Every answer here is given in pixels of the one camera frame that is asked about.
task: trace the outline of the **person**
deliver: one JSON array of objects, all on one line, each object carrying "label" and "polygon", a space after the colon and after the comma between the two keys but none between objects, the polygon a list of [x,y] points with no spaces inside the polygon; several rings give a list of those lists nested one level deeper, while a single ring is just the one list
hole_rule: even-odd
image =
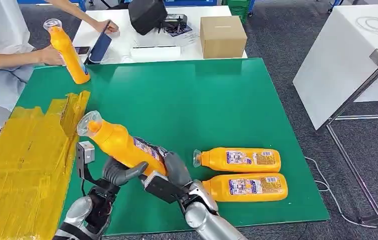
[{"label": "person", "polygon": [[[46,0],[59,9],[87,22],[101,32],[106,21],[97,21],[81,11],[69,0]],[[112,21],[106,33],[117,32],[118,26]],[[34,50],[29,44],[30,32],[16,0],[0,0],[0,107],[9,111],[15,107],[34,65],[62,65],[59,53],[50,45]]]}]

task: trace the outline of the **green table surface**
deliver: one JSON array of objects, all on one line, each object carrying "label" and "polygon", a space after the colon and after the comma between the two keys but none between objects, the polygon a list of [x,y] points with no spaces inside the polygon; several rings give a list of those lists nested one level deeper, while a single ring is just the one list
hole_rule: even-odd
[{"label": "green table surface", "polygon": [[[235,226],[329,219],[261,58],[92,65],[89,71],[91,80],[77,85],[64,67],[36,69],[17,106],[40,106],[46,112],[52,99],[90,91],[87,112],[98,110],[103,119],[124,125],[132,136],[178,153],[192,177],[200,180],[225,173],[194,168],[194,149],[276,149],[281,155],[280,172],[287,180],[287,198],[220,202],[220,214]],[[97,146],[95,156],[89,168],[99,178],[107,156]],[[82,196],[80,183],[74,169],[61,221]],[[176,203],[150,195],[134,179],[118,193],[106,234],[189,229]]]}]

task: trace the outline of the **black bag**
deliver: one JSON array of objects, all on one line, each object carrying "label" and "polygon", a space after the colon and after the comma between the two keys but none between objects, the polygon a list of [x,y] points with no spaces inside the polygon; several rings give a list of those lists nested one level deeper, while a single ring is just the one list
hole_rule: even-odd
[{"label": "black bag", "polygon": [[168,15],[162,0],[133,0],[128,4],[128,14],[134,30],[141,35],[160,28]]}]

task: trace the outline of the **smartphone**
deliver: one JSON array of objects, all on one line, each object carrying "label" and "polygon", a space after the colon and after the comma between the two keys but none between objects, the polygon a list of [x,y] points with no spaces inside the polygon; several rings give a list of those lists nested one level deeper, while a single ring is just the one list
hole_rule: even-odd
[{"label": "smartphone", "polygon": [[78,55],[86,55],[90,51],[89,46],[76,46],[75,51],[77,51]]}]

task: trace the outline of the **orange bottle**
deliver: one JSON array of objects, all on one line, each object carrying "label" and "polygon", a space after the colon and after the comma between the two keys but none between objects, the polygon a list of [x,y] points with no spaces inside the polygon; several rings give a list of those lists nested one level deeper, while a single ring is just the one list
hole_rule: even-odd
[{"label": "orange bottle", "polygon": [[216,171],[277,173],[281,161],[279,152],[273,149],[216,147],[203,152],[195,150],[193,165],[210,167]]},{"label": "orange bottle", "polygon": [[104,153],[129,168],[147,162],[144,175],[157,171],[166,176],[162,157],[155,149],[130,136],[124,126],[103,120],[98,111],[88,112],[80,120],[77,133],[90,137]]},{"label": "orange bottle", "polygon": [[74,82],[76,84],[88,82],[90,74],[75,51],[71,39],[62,29],[62,22],[52,18],[45,21],[43,27],[50,33],[50,43],[60,52]]},{"label": "orange bottle", "polygon": [[286,179],[280,173],[218,175],[202,184],[217,202],[269,202],[287,197]]}]

